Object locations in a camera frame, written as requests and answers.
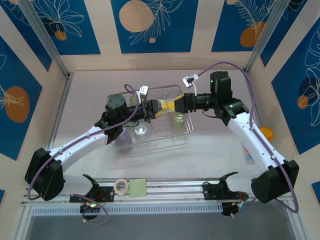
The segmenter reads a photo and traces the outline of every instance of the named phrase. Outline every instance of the clear plastic container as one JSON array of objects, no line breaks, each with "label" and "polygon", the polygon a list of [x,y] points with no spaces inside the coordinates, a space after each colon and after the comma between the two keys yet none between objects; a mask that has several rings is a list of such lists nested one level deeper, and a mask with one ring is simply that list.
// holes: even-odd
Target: clear plastic container
[{"label": "clear plastic container", "polygon": [[[131,106],[131,93],[121,92],[125,98],[127,106]],[[182,91],[178,85],[170,85],[163,87],[149,88],[148,100],[155,99],[159,101],[171,101],[181,95]],[[126,131],[129,133],[132,143],[127,145],[117,145],[115,141],[111,143],[111,147],[116,150],[123,150],[131,147],[158,144],[166,141],[174,141],[182,138],[187,138],[194,127],[188,114],[184,117],[177,117],[175,111],[167,112],[156,119],[151,119],[150,123],[143,120],[137,123],[129,122],[126,124]]]}]

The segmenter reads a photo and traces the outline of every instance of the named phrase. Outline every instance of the roll of tape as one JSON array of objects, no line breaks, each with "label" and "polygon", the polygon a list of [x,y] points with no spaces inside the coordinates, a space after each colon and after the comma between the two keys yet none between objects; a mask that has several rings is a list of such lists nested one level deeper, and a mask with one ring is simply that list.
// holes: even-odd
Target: roll of tape
[{"label": "roll of tape", "polygon": [[[123,190],[118,189],[119,183],[123,183],[125,185]],[[120,196],[126,195],[129,192],[129,183],[123,178],[118,179],[117,181],[115,181],[115,183],[113,185],[113,189],[114,189],[114,192]]]}]

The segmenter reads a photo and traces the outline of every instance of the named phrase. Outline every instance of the white cable connector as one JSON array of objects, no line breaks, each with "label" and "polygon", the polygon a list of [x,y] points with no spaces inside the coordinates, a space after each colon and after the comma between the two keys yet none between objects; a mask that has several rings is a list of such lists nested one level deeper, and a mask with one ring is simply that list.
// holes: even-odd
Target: white cable connector
[{"label": "white cable connector", "polygon": [[185,76],[182,78],[184,85],[189,89],[192,86],[194,87],[194,95],[197,96],[197,87],[195,81],[199,79],[198,74],[193,74],[192,76]]}]

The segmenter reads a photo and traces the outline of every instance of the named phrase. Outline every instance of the white tabletop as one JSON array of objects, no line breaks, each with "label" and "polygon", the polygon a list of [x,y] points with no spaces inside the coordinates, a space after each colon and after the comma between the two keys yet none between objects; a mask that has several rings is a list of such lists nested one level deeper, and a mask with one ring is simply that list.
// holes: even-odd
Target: white tabletop
[{"label": "white tabletop", "polygon": [[[233,96],[251,108],[249,91],[242,73],[227,70],[231,77]],[[61,146],[92,127],[105,111],[107,96],[124,92],[124,84],[138,89],[142,85],[162,87],[179,85],[187,89],[182,78],[199,70],[148,71],[77,71],[74,74],[58,127],[54,147]],[[198,93],[210,92],[208,71],[196,82]],[[239,139],[221,120],[189,114],[194,131],[187,139],[134,147],[118,152],[110,146],[89,153],[66,172],[88,174],[93,178],[216,178],[244,166],[245,159]]]}]

